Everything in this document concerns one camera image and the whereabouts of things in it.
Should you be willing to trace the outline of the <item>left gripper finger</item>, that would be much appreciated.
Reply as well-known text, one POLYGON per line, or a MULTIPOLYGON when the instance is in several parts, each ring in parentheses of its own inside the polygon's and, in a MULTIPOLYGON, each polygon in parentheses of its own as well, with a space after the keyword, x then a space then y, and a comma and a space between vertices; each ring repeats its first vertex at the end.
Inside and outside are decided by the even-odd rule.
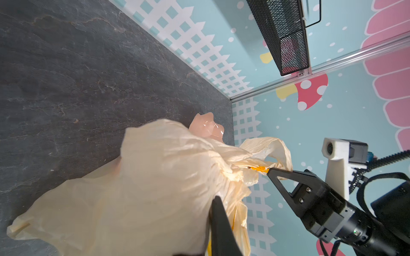
POLYGON ((210 232, 212 256, 242 256, 219 196, 211 204, 210 232))

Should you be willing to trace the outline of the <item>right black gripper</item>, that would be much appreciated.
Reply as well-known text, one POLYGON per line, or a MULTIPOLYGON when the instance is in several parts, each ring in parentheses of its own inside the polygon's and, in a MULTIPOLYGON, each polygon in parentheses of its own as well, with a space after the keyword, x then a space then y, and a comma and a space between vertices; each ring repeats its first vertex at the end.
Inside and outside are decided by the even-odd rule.
POLYGON ((306 230, 329 243, 332 239, 351 246, 358 256, 408 256, 410 246, 340 196, 309 170, 285 171, 270 168, 268 177, 306 230), (282 178, 297 182, 289 192, 282 178))

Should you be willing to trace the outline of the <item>translucent cream plastic bag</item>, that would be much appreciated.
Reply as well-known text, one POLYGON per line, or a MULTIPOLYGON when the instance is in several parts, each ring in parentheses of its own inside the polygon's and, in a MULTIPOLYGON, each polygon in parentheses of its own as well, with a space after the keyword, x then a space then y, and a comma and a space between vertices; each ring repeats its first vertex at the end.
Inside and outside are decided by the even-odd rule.
POLYGON ((243 199, 271 167, 293 169, 278 138, 235 147, 160 119, 127 128, 119 158, 43 194, 7 235, 43 240, 62 256, 199 255, 216 248, 209 212, 220 197, 228 231, 248 256, 243 199))

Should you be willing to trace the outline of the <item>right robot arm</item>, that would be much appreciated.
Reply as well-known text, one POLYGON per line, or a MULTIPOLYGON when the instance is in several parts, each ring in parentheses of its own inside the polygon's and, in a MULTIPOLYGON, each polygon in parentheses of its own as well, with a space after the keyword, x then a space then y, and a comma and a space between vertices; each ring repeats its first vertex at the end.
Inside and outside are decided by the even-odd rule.
POLYGON ((268 177, 305 229, 319 239, 324 255, 337 254, 341 243, 358 256, 407 256, 410 253, 410 180, 396 172, 373 176, 404 182, 371 203, 373 212, 349 203, 309 170, 288 172, 271 168, 268 177))

